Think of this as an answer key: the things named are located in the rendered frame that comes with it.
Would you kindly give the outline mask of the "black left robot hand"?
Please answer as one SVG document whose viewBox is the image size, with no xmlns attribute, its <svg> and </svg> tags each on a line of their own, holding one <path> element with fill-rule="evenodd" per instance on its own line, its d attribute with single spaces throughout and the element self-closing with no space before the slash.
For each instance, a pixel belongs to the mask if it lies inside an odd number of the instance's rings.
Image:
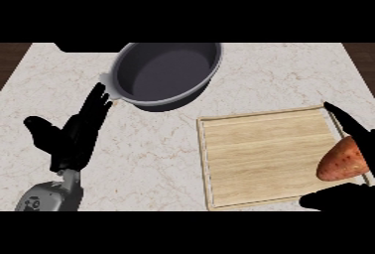
<svg viewBox="0 0 375 254">
<path fill-rule="evenodd" d="M 34 146 L 52 155 L 50 171 L 75 170 L 87 166 L 108 110 L 105 85 L 99 82 L 87 96 L 81 111 L 72 115 L 63 128 L 55 126 L 43 117 L 28 116 L 24 120 Z"/>
</svg>

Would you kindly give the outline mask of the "reddish brown sweet potato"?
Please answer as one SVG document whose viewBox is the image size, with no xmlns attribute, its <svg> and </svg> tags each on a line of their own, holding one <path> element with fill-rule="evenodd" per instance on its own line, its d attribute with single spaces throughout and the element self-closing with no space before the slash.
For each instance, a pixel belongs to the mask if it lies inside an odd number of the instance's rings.
<svg viewBox="0 0 375 254">
<path fill-rule="evenodd" d="M 322 157 L 316 176 L 322 181 L 334 182 L 353 178 L 369 172 L 356 142 L 344 137 Z"/>
</svg>

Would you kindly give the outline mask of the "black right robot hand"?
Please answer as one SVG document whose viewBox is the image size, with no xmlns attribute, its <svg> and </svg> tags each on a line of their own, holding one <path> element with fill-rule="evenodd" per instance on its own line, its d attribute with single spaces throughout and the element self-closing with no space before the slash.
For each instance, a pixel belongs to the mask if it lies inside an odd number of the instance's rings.
<svg viewBox="0 0 375 254">
<path fill-rule="evenodd" d="M 353 138 L 365 158 L 369 172 L 375 176 L 375 129 L 366 130 L 350 114 L 329 102 L 323 102 L 326 111 L 340 122 L 342 131 Z M 298 204 L 326 212 L 365 211 L 375 212 L 375 185 L 342 184 L 304 195 Z"/>
</svg>

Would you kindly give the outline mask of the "dark grey metal pot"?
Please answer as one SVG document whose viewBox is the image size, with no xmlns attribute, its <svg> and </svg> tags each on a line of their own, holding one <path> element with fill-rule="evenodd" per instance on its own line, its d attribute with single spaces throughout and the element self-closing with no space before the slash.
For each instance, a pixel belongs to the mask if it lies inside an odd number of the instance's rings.
<svg viewBox="0 0 375 254">
<path fill-rule="evenodd" d="M 111 100 L 164 112 L 204 92 L 223 58 L 221 43 L 128 43 L 99 75 Z"/>
</svg>

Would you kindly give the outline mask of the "pale wooden tray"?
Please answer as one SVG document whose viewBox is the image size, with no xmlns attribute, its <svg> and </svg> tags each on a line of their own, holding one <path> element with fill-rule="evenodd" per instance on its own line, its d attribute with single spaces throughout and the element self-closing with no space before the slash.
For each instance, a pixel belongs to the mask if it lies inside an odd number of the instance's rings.
<svg viewBox="0 0 375 254">
<path fill-rule="evenodd" d="M 207 208 L 285 202 L 331 188 L 317 163 L 344 137 L 317 105 L 196 120 Z"/>
</svg>

